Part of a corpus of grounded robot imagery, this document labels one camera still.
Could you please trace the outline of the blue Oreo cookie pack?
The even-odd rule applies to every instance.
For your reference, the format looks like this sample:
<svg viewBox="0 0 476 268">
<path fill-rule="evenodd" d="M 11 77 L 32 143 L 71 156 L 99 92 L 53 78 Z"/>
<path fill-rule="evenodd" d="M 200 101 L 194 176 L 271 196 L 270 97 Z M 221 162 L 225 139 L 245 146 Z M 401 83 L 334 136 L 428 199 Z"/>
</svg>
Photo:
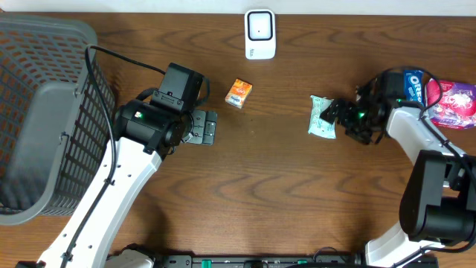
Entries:
<svg viewBox="0 0 476 268">
<path fill-rule="evenodd" d="M 413 101 L 425 105 L 422 93 L 422 78 L 424 73 L 420 70 L 405 69 L 404 77 L 404 93 L 406 101 Z"/>
</svg>

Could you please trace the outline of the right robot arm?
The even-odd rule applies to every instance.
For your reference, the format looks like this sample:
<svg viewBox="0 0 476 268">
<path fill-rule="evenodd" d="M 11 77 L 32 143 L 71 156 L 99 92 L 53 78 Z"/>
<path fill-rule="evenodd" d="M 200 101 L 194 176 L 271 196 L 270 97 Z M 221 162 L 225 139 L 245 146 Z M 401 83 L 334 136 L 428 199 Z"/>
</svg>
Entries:
<svg viewBox="0 0 476 268">
<path fill-rule="evenodd" d="M 356 101 L 335 99 L 321 119 L 340 124 L 361 144 L 373 134 L 397 141 L 413 170 L 399 205 L 398 222 L 370 240 L 350 263 L 404 267 L 428 252 L 457 254 L 475 245 L 475 158 L 433 125 L 418 86 L 431 72 L 416 66 L 389 68 L 356 89 Z"/>
</svg>

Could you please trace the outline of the orange small snack box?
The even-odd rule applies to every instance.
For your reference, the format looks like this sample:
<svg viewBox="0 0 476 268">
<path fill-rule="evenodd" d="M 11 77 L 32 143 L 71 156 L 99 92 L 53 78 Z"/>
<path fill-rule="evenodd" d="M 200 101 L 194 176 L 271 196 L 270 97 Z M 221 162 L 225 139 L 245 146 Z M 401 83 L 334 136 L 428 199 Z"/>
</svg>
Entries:
<svg viewBox="0 0 476 268">
<path fill-rule="evenodd" d="M 225 102 L 241 109 L 252 89 L 252 84 L 237 78 L 225 96 Z"/>
</svg>

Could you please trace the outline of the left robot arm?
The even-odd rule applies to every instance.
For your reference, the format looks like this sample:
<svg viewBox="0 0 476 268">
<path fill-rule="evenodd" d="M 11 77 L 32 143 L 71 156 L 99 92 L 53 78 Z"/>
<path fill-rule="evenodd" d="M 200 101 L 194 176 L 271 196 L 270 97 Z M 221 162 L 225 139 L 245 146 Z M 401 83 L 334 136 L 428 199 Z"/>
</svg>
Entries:
<svg viewBox="0 0 476 268">
<path fill-rule="evenodd" d="M 154 267 L 152 253 L 126 248 L 109 255 L 112 242 L 150 177 L 181 144 L 189 141 L 193 113 L 207 101 L 209 79 L 175 63 L 157 89 L 147 89 L 121 106 L 111 143 L 76 211 L 36 261 L 18 267 Z"/>
</svg>

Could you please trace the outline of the purple pink Carefree pack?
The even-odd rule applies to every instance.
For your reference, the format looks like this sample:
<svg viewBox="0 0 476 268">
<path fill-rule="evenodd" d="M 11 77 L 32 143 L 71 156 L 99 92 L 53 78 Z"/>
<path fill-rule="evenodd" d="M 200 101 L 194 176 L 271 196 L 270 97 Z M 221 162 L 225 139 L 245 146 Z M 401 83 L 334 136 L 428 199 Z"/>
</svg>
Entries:
<svg viewBox="0 0 476 268">
<path fill-rule="evenodd" d="M 443 95 L 428 109 L 434 125 L 457 130 L 475 127 L 475 85 L 441 80 Z"/>
</svg>

